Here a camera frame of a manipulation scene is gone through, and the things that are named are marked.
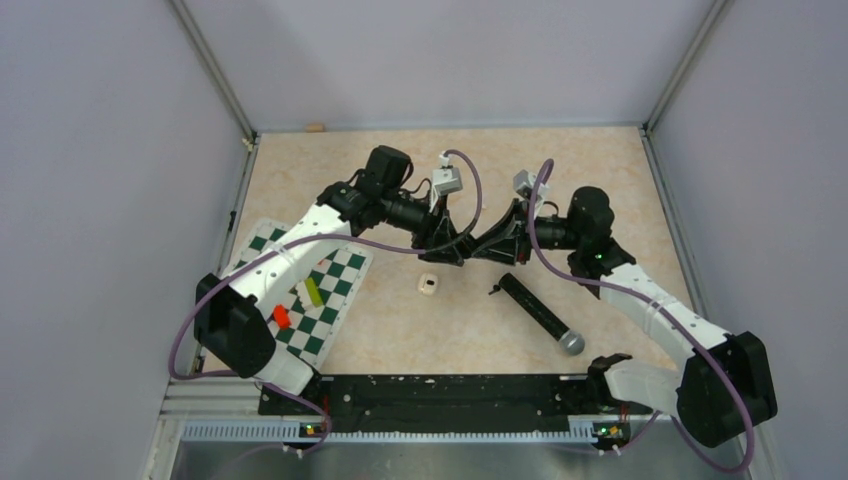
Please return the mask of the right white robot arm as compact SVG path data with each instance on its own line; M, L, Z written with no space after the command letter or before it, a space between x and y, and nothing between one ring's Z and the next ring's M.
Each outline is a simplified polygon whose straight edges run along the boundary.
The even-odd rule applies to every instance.
M600 357L586 385L589 404L612 412L624 401L676 419L699 444L717 447L778 413L764 343L753 333L733 335L666 292L612 236L608 195L584 186L567 213L542 216L528 226L530 191L519 190L507 213L480 236L475 258L524 264L533 246L566 250L572 276L599 300L632 320L674 361L673 370L628 354Z

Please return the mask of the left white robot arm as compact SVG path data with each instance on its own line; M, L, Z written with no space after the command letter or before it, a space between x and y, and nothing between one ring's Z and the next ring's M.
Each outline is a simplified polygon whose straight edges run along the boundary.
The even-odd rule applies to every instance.
M437 232L447 197L462 188L452 157L473 164L460 151L444 151L431 173L429 198L421 200L403 188L414 170L411 158L393 147L374 148L364 168L348 181L327 186L304 216L252 262L226 277L209 274L199 283L192 314L198 342L231 374L282 391L295 412L314 410L321 388L312 380L313 367L275 339L268 319L320 261L349 243L365 244L363 233L381 223L409 232L412 243L404 251L420 258L462 242L462 234Z

